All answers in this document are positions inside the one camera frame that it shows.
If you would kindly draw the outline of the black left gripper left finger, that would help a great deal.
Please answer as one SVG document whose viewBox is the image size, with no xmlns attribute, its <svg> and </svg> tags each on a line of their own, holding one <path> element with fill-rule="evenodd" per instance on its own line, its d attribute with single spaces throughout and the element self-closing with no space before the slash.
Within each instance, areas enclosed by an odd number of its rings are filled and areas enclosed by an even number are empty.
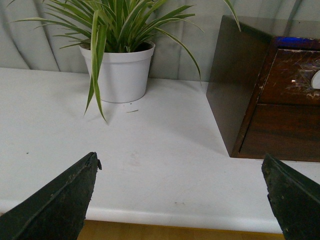
<svg viewBox="0 0 320 240">
<path fill-rule="evenodd" d="M 0 217 L 2 240 L 76 240 L 102 165 L 90 152 Z"/>
</svg>

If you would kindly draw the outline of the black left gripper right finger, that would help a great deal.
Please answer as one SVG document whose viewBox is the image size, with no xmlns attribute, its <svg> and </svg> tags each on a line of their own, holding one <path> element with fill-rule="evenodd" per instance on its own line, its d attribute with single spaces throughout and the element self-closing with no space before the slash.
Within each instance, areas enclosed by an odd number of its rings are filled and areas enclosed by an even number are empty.
<svg viewBox="0 0 320 240">
<path fill-rule="evenodd" d="M 320 238 L 320 185 L 266 154 L 261 166 L 268 201 L 286 240 Z"/>
</svg>

